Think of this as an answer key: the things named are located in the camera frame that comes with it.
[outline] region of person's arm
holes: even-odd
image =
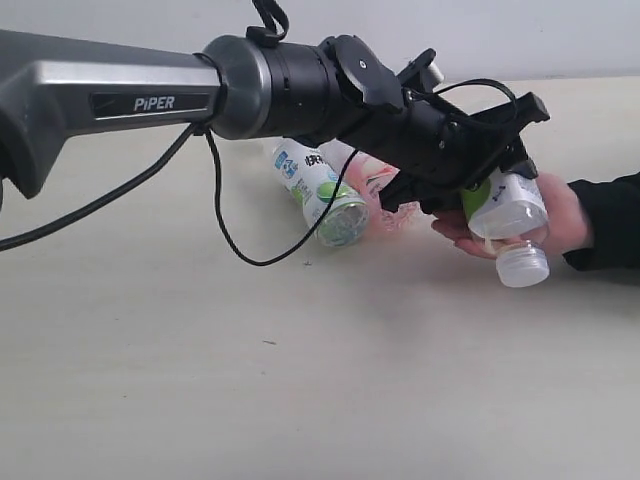
[[[578,180],[576,193],[591,223],[592,246],[564,255],[580,271],[640,268],[640,173],[612,182]]]

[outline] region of table surface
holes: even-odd
[[[543,170],[638,170],[640,78],[513,83],[552,121]],[[452,92],[476,108],[499,97]],[[141,171],[176,128],[77,138],[41,196],[7,192],[0,233]],[[222,142],[240,247],[304,233],[256,142]],[[100,213],[0,256],[0,478],[624,479],[640,470],[639,277],[561,261],[526,290],[424,217],[411,231],[270,268],[238,260],[192,139]]]

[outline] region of human hand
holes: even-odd
[[[549,236],[541,245],[549,256],[591,248],[593,233],[587,215],[574,191],[560,177],[541,173],[537,179],[549,214]],[[454,242],[460,250],[480,258],[495,258],[471,237],[464,212],[436,212],[432,228]]]

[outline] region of black wire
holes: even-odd
[[[233,241],[233,239],[231,238],[231,235],[229,234],[229,230],[227,230],[227,226],[225,224],[224,218],[222,217],[222,206],[221,206],[221,203],[222,203],[221,202],[221,199],[222,199],[222,162],[220,160],[220,152],[218,151],[218,147],[217,147],[216,142],[215,142],[215,140],[213,138],[212,130],[211,129],[207,129],[205,131],[204,135],[205,135],[205,137],[207,139],[207,143],[209,144],[209,149],[211,150],[211,154],[213,155],[213,165],[214,165],[215,177],[216,177],[215,178],[215,192],[214,192],[214,209],[215,209],[215,213],[216,213],[216,218],[218,220],[218,225],[220,226],[220,230],[222,231],[222,234],[224,235],[225,240],[227,241],[227,243],[231,247],[231,250],[233,250],[233,252],[238,257],[240,257],[241,260],[245,261],[249,265],[253,265],[254,267],[268,267],[270,265],[273,265],[274,263],[278,263],[278,262],[284,260],[285,258],[289,257],[290,255],[292,255],[296,251],[298,251],[307,242],[307,240],[309,240],[309,238],[311,238],[311,236],[316,232],[316,230],[318,229],[320,224],[323,222],[323,220],[325,219],[327,214],[330,212],[331,207],[333,206],[333,203],[335,202],[336,197],[338,196],[338,192],[340,190],[340,185],[342,184],[342,180],[344,179],[344,176],[347,173],[347,169],[349,168],[349,165],[351,164],[351,161],[353,160],[353,158],[358,153],[358,150],[354,150],[353,153],[347,159],[347,162],[345,163],[344,167],[342,167],[342,171],[340,172],[340,175],[338,176],[338,181],[336,182],[336,188],[334,189],[333,194],[331,195],[331,199],[329,200],[329,204],[325,208],[325,210],[322,213],[322,215],[320,215],[318,220],[316,220],[316,222],[313,224],[313,226],[306,233],[306,235],[304,237],[302,237],[302,239],[298,243],[296,243],[293,247],[291,247],[286,252],[278,255],[277,257],[274,257],[274,258],[272,258],[270,260],[258,261],[258,260],[253,260],[253,259],[247,257],[244,253],[242,253],[240,251],[240,249],[238,248],[238,246]]]
[[[169,163],[169,160],[173,158],[173,156],[178,152],[178,150],[180,150],[180,148],[185,144],[189,137],[191,137],[191,135],[193,135],[197,131],[198,128],[198,125],[189,125],[167,149],[167,151],[156,161],[156,163],[154,163],[151,167],[149,167],[141,174],[116,188],[115,190],[112,190],[111,192],[103,195],[97,200],[94,200],[88,205],[85,205],[84,207],[79,208],[78,210],[75,210],[65,215],[64,217],[60,217],[59,219],[48,223],[47,225],[43,225],[42,227],[36,228],[35,230],[31,230],[21,235],[16,235],[15,237],[10,237],[0,241],[0,252],[21,247],[23,245],[35,242],[36,240],[40,240],[41,238],[56,233],[59,230],[62,230],[63,228],[68,227],[69,225],[76,223],[79,220],[82,220],[83,218],[91,215],[102,207],[107,206],[111,202],[129,193],[131,190],[140,186],[155,174],[157,174],[160,170],[162,170],[167,165],[167,163]]]
[[[426,100],[427,102],[433,97],[440,97],[443,93],[449,92],[456,88],[467,87],[467,86],[480,86],[480,87],[491,87],[495,88],[502,92],[508,99],[509,103],[513,107],[513,115],[511,118],[505,122],[491,123],[491,122],[483,122],[480,120],[476,120],[470,116],[458,115],[456,113],[449,113],[447,116],[459,123],[460,125],[464,125],[470,128],[476,128],[479,130],[503,130],[506,127],[509,127],[518,119],[518,99],[515,94],[507,87],[505,84],[498,82],[497,80],[492,80],[490,78],[476,78],[473,80],[466,80],[464,82],[456,83],[455,85],[450,85],[448,87],[437,90],[433,93],[418,93],[411,92],[413,97],[419,100]]]

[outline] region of plastic bottle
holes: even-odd
[[[534,180],[498,170],[476,190],[463,192],[462,201],[469,230],[496,256],[505,286],[529,287],[547,279],[541,245],[549,234],[549,217]]]
[[[353,148],[338,140],[332,140],[321,145],[320,151],[333,170],[340,172],[353,152]],[[401,230],[411,224],[414,215],[420,210],[417,202],[401,205],[396,213],[382,209],[379,193],[397,173],[397,168],[363,152],[359,152],[349,164],[345,180],[367,202],[371,213],[369,228],[373,233],[391,233]]]
[[[291,139],[265,140],[272,150],[272,165],[278,181],[297,200],[307,226],[311,228],[326,210],[335,191],[338,175],[317,149],[307,148]],[[328,247],[344,247],[357,242],[369,224],[369,210],[362,197],[346,183],[340,186],[330,212],[315,236]]]

